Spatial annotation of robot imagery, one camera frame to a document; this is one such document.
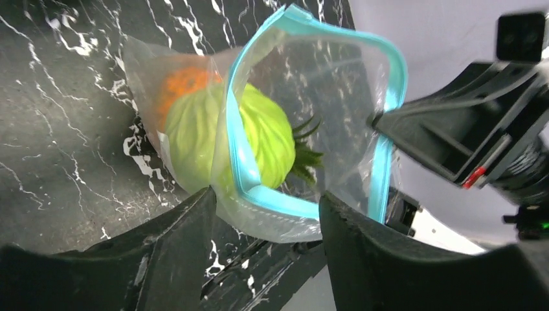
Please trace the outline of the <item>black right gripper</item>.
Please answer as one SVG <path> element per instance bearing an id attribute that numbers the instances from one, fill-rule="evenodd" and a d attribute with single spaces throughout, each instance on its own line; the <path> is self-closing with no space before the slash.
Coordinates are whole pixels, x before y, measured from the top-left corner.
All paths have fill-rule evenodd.
<path id="1" fill-rule="evenodd" d="M 548 204 L 548 63 L 474 62 L 441 90 L 370 117 L 372 129 L 464 189 Z"/>

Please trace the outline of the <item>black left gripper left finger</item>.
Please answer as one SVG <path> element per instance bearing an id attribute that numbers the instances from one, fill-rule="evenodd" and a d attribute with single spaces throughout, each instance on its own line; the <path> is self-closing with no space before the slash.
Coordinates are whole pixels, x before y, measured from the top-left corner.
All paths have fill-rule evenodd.
<path id="1" fill-rule="evenodd" d="M 205 188 L 85 251 L 1 248 L 2 310 L 197 310 L 216 196 Z"/>

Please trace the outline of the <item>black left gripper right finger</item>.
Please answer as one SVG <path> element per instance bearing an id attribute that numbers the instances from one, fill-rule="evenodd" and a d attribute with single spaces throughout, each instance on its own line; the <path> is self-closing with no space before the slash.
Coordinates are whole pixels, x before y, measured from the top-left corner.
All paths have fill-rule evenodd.
<path id="1" fill-rule="evenodd" d="M 334 194 L 319 202 L 337 310 L 547 310 L 548 241 L 519 242 L 481 255 L 409 236 L 419 203 L 395 192 L 387 225 Z"/>

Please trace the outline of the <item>toy pineapple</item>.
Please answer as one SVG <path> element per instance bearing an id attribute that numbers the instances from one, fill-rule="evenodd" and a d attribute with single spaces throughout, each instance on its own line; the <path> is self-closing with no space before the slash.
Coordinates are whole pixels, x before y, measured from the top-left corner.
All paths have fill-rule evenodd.
<path id="1" fill-rule="evenodd" d="M 189 67 L 169 74 L 161 85 L 155 115 L 169 142 L 178 182 L 189 189 L 209 184 L 214 145 L 225 86 L 218 73 Z M 306 138 L 318 130 L 308 119 L 292 126 L 284 110 L 252 84 L 245 86 L 240 116 L 264 185 L 277 188 L 288 174 L 312 185 L 312 168 L 322 166 L 322 153 Z"/>

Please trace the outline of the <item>green toy cabbage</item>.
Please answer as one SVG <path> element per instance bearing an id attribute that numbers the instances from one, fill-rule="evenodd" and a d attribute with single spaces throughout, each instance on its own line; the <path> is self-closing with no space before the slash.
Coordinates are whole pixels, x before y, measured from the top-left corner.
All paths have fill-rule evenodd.
<path id="1" fill-rule="evenodd" d="M 256 185 L 267 187 L 262 183 L 261 174 L 240 116 L 239 103 L 244 89 L 245 87 L 237 93 L 228 91 L 225 87 L 218 115 L 218 130 L 209 184 L 217 183 L 221 187 L 236 188 L 238 190 L 249 189 Z M 159 131 L 159 127 L 158 134 L 164 157 L 169 159 L 169 166 L 175 178 L 168 148 L 170 145 L 168 138 Z M 199 190 L 198 188 L 189 189 L 179 182 L 178 184 L 188 192 Z"/>

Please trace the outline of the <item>clear zip top bag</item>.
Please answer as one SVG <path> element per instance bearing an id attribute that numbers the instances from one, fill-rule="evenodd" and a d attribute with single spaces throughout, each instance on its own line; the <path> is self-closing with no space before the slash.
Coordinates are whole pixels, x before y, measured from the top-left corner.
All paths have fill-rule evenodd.
<path id="1" fill-rule="evenodd" d="M 212 187 L 218 216 L 239 231 L 319 240 L 326 191 L 384 222 L 393 146 L 366 121 L 405 97 L 392 42 L 284 5 L 243 47 L 184 54 L 130 36 L 122 59 L 170 174 L 189 193 Z"/>

